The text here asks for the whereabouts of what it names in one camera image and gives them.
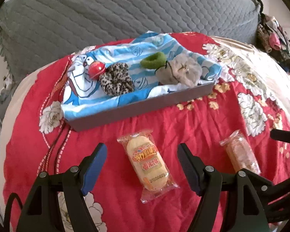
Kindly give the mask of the pink packaged rice cracker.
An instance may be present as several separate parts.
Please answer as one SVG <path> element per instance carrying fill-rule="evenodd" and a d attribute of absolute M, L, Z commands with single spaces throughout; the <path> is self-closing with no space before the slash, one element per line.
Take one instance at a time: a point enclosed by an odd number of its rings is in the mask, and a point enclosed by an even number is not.
<path fill-rule="evenodd" d="M 255 154 L 240 130 L 234 131 L 220 145 L 225 148 L 236 172 L 247 169 L 257 175 L 261 174 Z"/>

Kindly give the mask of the yellow packaged rice cracker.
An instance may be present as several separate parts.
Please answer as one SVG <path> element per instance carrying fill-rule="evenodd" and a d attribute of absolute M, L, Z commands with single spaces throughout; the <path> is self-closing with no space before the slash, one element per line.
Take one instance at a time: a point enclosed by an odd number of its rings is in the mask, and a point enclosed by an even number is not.
<path fill-rule="evenodd" d="M 152 132 L 145 129 L 117 139 L 143 186 L 143 204 L 179 188 L 155 144 Z"/>

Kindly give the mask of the beige sheer scrunchie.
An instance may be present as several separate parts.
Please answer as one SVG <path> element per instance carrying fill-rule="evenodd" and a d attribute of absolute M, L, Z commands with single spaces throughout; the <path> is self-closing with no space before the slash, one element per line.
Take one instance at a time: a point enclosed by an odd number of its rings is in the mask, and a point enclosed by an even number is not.
<path fill-rule="evenodd" d="M 181 53 L 156 69 L 155 75 L 163 85 L 180 83 L 195 87 L 200 81 L 202 68 L 192 57 Z"/>

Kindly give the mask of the leopard print scrunchie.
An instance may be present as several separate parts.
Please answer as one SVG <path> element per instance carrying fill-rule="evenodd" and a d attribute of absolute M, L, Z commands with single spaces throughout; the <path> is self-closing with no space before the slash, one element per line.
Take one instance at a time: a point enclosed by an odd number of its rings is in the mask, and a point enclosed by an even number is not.
<path fill-rule="evenodd" d="M 100 85 L 106 95 L 120 96 L 135 90 L 128 68 L 128 64 L 117 62 L 110 65 L 99 77 Z"/>

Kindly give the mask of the green fuzzy scrunchie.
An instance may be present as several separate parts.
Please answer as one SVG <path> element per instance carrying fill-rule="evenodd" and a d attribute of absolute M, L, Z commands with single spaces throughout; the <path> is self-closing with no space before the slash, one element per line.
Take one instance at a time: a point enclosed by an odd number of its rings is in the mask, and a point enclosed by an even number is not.
<path fill-rule="evenodd" d="M 140 64 L 145 69 L 156 70 L 166 63 L 166 55 L 163 52 L 157 52 L 141 60 Z"/>

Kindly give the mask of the red surprise egg toy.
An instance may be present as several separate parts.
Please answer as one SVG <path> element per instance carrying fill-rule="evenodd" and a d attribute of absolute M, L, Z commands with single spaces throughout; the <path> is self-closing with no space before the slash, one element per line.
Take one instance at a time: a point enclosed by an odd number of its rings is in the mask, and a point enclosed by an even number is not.
<path fill-rule="evenodd" d="M 105 73 L 106 66 L 100 61 L 94 61 L 88 66 L 88 75 L 92 80 L 98 80 Z"/>

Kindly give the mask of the clutter pile at bedside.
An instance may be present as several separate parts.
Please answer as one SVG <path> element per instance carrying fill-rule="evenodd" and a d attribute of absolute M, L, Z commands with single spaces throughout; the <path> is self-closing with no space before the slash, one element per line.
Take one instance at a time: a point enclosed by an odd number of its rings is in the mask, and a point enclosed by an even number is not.
<path fill-rule="evenodd" d="M 264 4 L 260 4 L 260 13 L 257 26 L 257 44 L 268 53 L 277 64 L 290 75 L 290 39 L 275 17 L 263 12 Z"/>

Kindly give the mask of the red floral quilt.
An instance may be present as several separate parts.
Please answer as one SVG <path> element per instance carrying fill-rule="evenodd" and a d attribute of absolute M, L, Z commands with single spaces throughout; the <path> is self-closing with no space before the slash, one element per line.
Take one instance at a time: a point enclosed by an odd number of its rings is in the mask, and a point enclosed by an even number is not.
<path fill-rule="evenodd" d="M 290 78 L 265 53 L 227 38 L 198 33 L 174 35 L 185 48 L 210 52 L 226 65 L 229 78 L 208 95 L 157 111 L 76 132 L 64 123 L 66 56 L 28 75 L 16 90 L 0 134 L 0 206 L 17 193 L 25 200 L 43 170 L 62 173 L 89 155 L 99 142 L 108 156 L 93 192 L 90 213 L 101 231 L 184 231 L 199 203 L 175 156 L 186 143 L 221 172 L 234 171 L 219 144 L 240 130 L 250 143 L 263 177 L 279 183 L 290 177 L 290 144 L 270 138 L 273 128 L 290 128 Z M 142 204 L 141 184 L 117 138 L 150 129 L 179 189 Z"/>

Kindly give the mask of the grey bag on floor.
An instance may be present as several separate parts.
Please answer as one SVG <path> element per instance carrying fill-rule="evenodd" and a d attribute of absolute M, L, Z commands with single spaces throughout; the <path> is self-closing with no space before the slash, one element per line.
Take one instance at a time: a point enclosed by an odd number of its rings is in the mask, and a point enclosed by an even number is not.
<path fill-rule="evenodd" d="M 2 89 L 0 92 L 0 127 L 2 127 L 2 122 L 7 111 L 7 107 L 10 104 L 16 88 L 16 86 L 13 86 L 10 90 Z"/>

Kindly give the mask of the grey shallow tray box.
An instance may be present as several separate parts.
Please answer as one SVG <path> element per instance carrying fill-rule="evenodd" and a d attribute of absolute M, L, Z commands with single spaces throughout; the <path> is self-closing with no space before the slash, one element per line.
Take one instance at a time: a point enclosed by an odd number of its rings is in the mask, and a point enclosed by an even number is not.
<path fill-rule="evenodd" d="M 198 85 L 194 88 L 170 92 L 161 96 L 131 103 L 125 106 L 108 109 L 96 114 L 88 114 L 84 117 L 67 120 L 66 122 L 75 131 L 84 131 L 98 126 L 110 124 L 144 113 L 156 111 L 164 107 L 177 105 L 198 97 L 208 95 L 214 86 L 214 82 Z"/>

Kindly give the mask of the blue striped Doraemon cloth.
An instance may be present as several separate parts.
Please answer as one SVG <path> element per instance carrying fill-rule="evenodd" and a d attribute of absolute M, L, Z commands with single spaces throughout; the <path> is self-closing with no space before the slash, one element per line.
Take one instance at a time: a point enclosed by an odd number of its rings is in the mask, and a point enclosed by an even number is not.
<path fill-rule="evenodd" d="M 140 62 L 143 58 L 158 51 L 164 53 L 168 61 L 180 54 L 187 54 L 196 61 L 198 67 L 202 68 L 201 84 L 217 80 L 222 73 L 220 64 L 202 54 L 187 50 L 169 34 L 146 32 L 131 43 L 103 46 L 92 51 L 83 50 L 72 57 L 61 103 L 64 118 L 72 121 L 185 89 L 183 85 L 159 85 L 155 73 L 141 67 Z M 106 64 L 106 67 L 110 67 L 116 62 L 126 63 L 135 91 L 123 96 L 108 96 L 103 92 L 100 82 L 90 79 L 88 67 L 91 61 L 101 61 Z"/>

